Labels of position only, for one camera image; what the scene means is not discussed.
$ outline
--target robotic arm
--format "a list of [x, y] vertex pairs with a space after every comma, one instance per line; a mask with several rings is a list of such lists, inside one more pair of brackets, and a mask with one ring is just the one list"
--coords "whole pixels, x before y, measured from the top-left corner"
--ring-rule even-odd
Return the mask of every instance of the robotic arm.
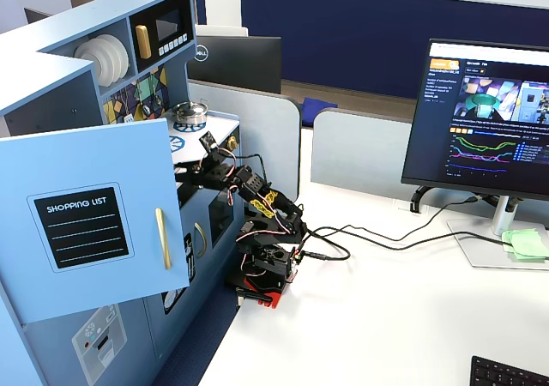
[[[237, 287], [240, 298], [258, 299], [275, 308], [301, 260], [295, 248], [288, 252], [279, 244], [303, 241], [307, 233], [307, 226], [301, 220], [303, 212], [284, 194], [271, 189], [249, 166], [237, 166], [234, 154], [220, 148], [210, 132], [200, 138], [200, 143], [206, 156], [200, 161], [177, 163], [175, 166], [183, 170], [175, 175], [176, 181], [211, 190], [228, 190], [229, 205], [232, 205], [232, 193], [238, 191], [258, 210], [238, 233], [237, 248], [244, 256], [229, 280]], [[233, 165], [224, 163], [230, 157], [234, 158]]]

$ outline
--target plate stack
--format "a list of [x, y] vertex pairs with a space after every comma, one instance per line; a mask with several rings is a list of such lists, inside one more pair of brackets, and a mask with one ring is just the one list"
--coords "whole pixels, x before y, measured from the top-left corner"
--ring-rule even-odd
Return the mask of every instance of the plate stack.
[[101, 34], [78, 46], [76, 58], [95, 64], [95, 74], [100, 86], [108, 87], [128, 72], [130, 60], [122, 42], [110, 34]]

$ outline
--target gray desk divider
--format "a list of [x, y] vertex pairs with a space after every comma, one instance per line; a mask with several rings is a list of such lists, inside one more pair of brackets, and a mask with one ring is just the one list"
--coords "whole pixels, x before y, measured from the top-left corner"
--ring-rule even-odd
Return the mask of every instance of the gray desk divider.
[[[314, 123], [311, 181], [409, 201], [417, 187], [402, 184], [401, 174], [411, 126], [411, 120], [322, 110]], [[434, 189], [421, 203], [440, 208], [469, 196], [462, 191]], [[484, 217], [492, 217], [495, 211], [485, 202], [452, 210]], [[549, 226], [549, 202], [522, 202], [516, 219]]]
[[[273, 187], [295, 201], [299, 194], [301, 107], [287, 97], [189, 80], [192, 101], [206, 100], [210, 110], [240, 117], [242, 154], [259, 153]], [[259, 159], [245, 162], [261, 173]]]

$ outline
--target red base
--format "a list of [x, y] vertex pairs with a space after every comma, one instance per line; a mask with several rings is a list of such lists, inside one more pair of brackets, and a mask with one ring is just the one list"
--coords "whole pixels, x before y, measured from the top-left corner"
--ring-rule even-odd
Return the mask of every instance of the red base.
[[[244, 278], [244, 283], [250, 290], [253, 290], [254, 292], [257, 292], [257, 290], [248, 282], [248, 279]], [[257, 300], [257, 303], [260, 304], [260, 305], [265, 305], [266, 307], [271, 307], [272, 306], [273, 309], [276, 309], [276, 306], [278, 305], [278, 302], [281, 299], [281, 293], [268, 292], [268, 293], [262, 293], [262, 294], [265, 294], [265, 295], [269, 296], [270, 298], [273, 299], [273, 301], [272, 302], [264, 302], [263, 300]]]

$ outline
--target black cable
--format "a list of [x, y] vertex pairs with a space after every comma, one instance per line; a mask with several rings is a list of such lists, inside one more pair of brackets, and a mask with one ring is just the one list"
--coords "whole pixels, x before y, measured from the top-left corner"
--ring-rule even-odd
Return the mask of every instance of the black cable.
[[502, 240], [498, 240], [498, 239], [495, 239], [495, 238], [487, 238], [485, 236], [481, 236], [481, 235], [479, 235], [477, 233], [473, 233], [473, 232], [453, 232], [453, 233], [443, 234], [441, 236], [436, 236], [434, 238], [426, 238], [424, 240], [420, 240], [419, 242], [415, 242], [415, 243], [409, 244], [408, 246], [404, 246], [404, 247], [391, 247], [391, 246], [387, 246], [386, 244], [377, 242], [376, 240], [372, 240], [371, 238], [367, 238], [365, 236], [360, 236], [359, 234], [356, 234], [356, 233], [348, 232], [348, 231], [342, 230], [342, 229], [336, 229], [336, 228], [331, 227], [331, 226], [323, 226], [323, 227], [318, 227], [313, 232], [310, 232], [310, 235], [307, 236], [306, 239], [308, 239], [309, 237], [320, 238], [321, 240], [325, 241], [326, 243], [331, 244], [334, 247], [337, 247], [338, 249], [341, 249], [341, 250], [345, 251], [345, 253], [347, 253], [347, 254], [344, 257], [332, 257], [332, 256], [324, 255], [322, 253], [315, 253], [315, 252], [302, 250], [300, 252], [302, 256], [308, 256], [308, 257], [312, 257], [314, 259], [326, 260], [326, 261], [343, 261], [343, 260], [347, 260], [349, 257], [351, 257], [351, 253], [348, 249], [341, 246], [340, 244], [337, 244], [337, 243], [329, 240], [328, 238], [326, 238], [327, 235], [323, 236], [323, 235], [317, 234], [317, 232], [319, 232], [320, 230], [324, 230], [324, 229], [329, 229], [329, 230], [335, 231], [334, 233], [330, 233], [330, 235], [338, 233], [338, 232], [345, 233], [345, 234], [348, 234], [350, 236], [354, 236], [355, 238], [362, 238], [363, 240], [365, 240], [367, 242], [376, 244], [378, 246], [383, 247], [384, 249], [393, 250], [393, 251], [408, 250], [408, 249], [413, 248], [414, 246], [417, 246], [417, 245], [420, 245], [420, 244], [423, 244], [423, 243], [429, 243], [429, 242], [432, 242], [432, 241], [435, 241], [435, 240], [440, 240], [442, 238], [449, 238], [449, 237], [459, 236], [459, 235], [471, 236], [472, 238], [477, 238], [479, 240], [484, 240], [484, 241], [489, 242], [489, 243], [504, 244], [504, 245], [512, 246], [511, 243], [506, 243]]
[[[337, 244], [335, 242], [333, 242], [332, 240], [329, 240], [327, 237], [328, 236], [332, 236], [336, 233], [345, 233], [345, 234], [348, 234], [350, 236], [354, 236], [355, 238], [361, 238], [367, 242], [370, 242], [370, 243], [373, 243], [373, 244], [376, 244], [378, 246], [381, 246], [383, 247], [384, 249], [388, 249], [388, 250], [394, 250], [394, 251], [403, 251], [403, 250], [407, 250], [407, 249], [411, 249], [413, 248], [414, 246], [417, 246], [417, 245], [420, 245], [420, 244], [423, 244], [423, 243], [429, 243], [429, 242], [432, 242], [432, 241], [435, 241], [435, 240], [439, 240], [439, 239], [442, 239], [442, 238], [449, 238], [449, 237], [453, 237], [453, 236], [459, 236], [459, 235], [466, 235], [466, 236], [470, 236], [472, 238], [477, 238], [479, 240], [484, 240], [486, 242], [489, 242], [489, 243], [494, 243], [494, 244], [504, 244], [504, 245], [508, 245], [508, 246], [512, 246], [512, 244], [510, 243], [506, 243], [506, 242], [503, 242], [499, 239], [495, 239], [495, 238], [487, 238], [485, 236], [482, 236], [482, 235], [479, 235], [477, 233], [473, 233], [473, 232], [453, 232], [453, 233], [447, 233], [447, 234], [444, 234], [444, 235], [441, 235], [441, 236], [436, 236], [434, 238], [426, 238], [426, 239], [423, 239], [423, 240], [420, 240], [418, 242], [415, 242], [415, 243], [412, 243], [412, 244], [409, 244], [407, 246], [403, 246], [403, 247], [392, 247], [392, 246], [388, 246], [386, 244], [383, 244], [383, 243], [380, 243], [380, 242], [377, 242], [376, 240], [373, 240], [371, 238], [367, 238], [365, 236], [361, 236], [359, 234], [356, 234], [356, 233], [353, 233], [353, 232], [348, 232], [344, 229], [348, 228], [348, 227], [351, 227], [355, 230], [364, 230], [365, 232], [368, 232], [368, 233], [371, 233], [371, 234], [374, 234], [378, 237], [381, 237], [381, 238], [386, 238], [387, 240], [391, 240], [391, 241], [394, 241], [394, 242], [400, 242], [402, 241], [404, 238], [407, 238], [408, 236], [410, 236], [412, 233], [414, 232], [417, 232], [418, 230], [421, 230], [427, 226], [429, 226], [431, 224], [431, 222], [433, 221], [433, 219], [435, 217], [437, 217], [443, 210], [445, 210], [448, 206], [450, 205], [458, 205], [458, 204], [465, 204], [465, 203], [470, 203], [470, 202], [477, 202], [479, 200], [479, 197], [478, 196], [474, 196], [474, 197], [470, 197], [468, 198], [467, 200], [463, 201], [463, 202], [452, 202], [452, 203], [448, 203], [447, 205], [443, 206], [440, 210], [438, 210], [430, 219], [429, 221], [427, 221], [427, 223], [425, 223], [423, 226], [421, 227], [418, 227], [414, 230], [412, 230], [411, 232], [407, 233], [406, 235], [404, 235], [402, 238], [389, 238], [387, 236], [383, 236], [382, 234], [380, 233], [376, 233], [376, 232], [372, 232], [364, 227], [359, 227], [359, 226], [353, 226], [353, 225], [346, 225], [344, 227], [341, 227], [339, 229], [335, 228], [335, 227], [332, 227], [332, 226], [322, 226], [322, 227], [318, 227], [317, 229], [315, 229], [314, 231], [309, 231], [309, 234], [308, 236], [306, 236], [303, 241], [301, 242], [301, 244], [299, 245], [298, 249], [297, 249], [297, 253], [300, 253], [302, 254], [302, 256], [308, 256], [308, 257], [312, 257], [312, 258], [315, 258], [315, 259], [319, 259], [319, 260], [326, 260], [326, 261], [343, 261], [343, 260], [347, 260], [350, 256], [351, 256], [351, 253], [348, 249], [346, 249], [345, 247], [341, 246], [340, 244]], [[321, 230], [332, 230], [331, 233], [328, 233], [328, 234], [324, 234], [324, 235], [320, 235], [318, 234], [318, 232], [320, 232]], [[306, 241], [309, 239], [309, 238], [319, 238], [321, 239], [322, 241], [328, 243], [328, 244], [331, 244], [332, 246], [338, 248], [338, 249], [341, 249], [343, 251], [345, 251], [346, 255], [344, 257], [332, 257], [332, 256], [327, 256], [327, 255], [324, 255], [324, 254], [321, 254], [321, 253], [315, 253], [315, 252], [309, 252], [309, 251], [305, 251], [305, 250], [302, 250], [303, 249], [303, 246], [305, 245]]]
[[332, 232], [332, 233], [329, 233], [329, 234], [325, 234], [323, 235], [325, 238], [328, 237], [328, 236], [332, 236], [333, 234], [336, 234], [338, 233], [340, 230], [345, 230], [347, 229], [348, 227], [351, 227], [355, 230], [364, 230], [365, 232], [368, 232], [369, 234], [373, 234], [374, 236], [378, 236], [379, 238], [386, 238], [387, 240], [390, 240], [391, 242], [401, 242], [402, 240], [404, 240], [405, 238], [407, 238], [408, 236], [410, 236], [412, 233], [416, 233], [417, 231], [421, 230], [421, 229], [425, 229], [427, 226], [429, 226], [432, 221], [439, 215], [441, 214], [446, 208], [448, 208], [449, 206], [459, 206], [459, 205], [462, 205], [462, 204], [467, 204], [467, 203], [475, 203], [475, 202], [478, 202], [479, 200], [482, 200], [482, 198], [480, 196], [472, 196], [472, 197], [469, 197], [467, 200], [464, 200], [463, 202], [452, 202], [452, 203], [448, 203], [444, 206], [442, 206], [430, 219], [429, 221], [427, 221], [423, 226], [420, 226], [416, 229], [413, 229], [411, 232], [408, 232], [406, 233], [404, 236], [402, 236], [401, 238], [390, 238], [388, 236], [384, 236], [380, 233], [377, 233], [377, 232], [373, 232], [372, 230], [368, 230], [366, 229], [365, 227], [358, 227], [358, 226], [353, 226], [353, 225], [346, 225], [344, 227], [342, 227], [341, 229], [338, 229], [336, 232]]
[[[224, 157], [227, 157], [227, 158], [232, 157], [230, 155], [227, 155], [227, 154], [221, 152], [221, 150], [218, 150], [218, 153], [221, 154]], [[267, 172], [265, 171], [265, 163], [263, 163], [263, 157], [259, 153], [250, 154], [249, 156], [234, 156], [234, 157], [236, 157], [237, 159], [251, 159], [252, 157], [258, 157], [259, 161], [261, 162], [261, 170], [263, 172], [263, 179], [265, 180], [265, 183], [268, 184]]]

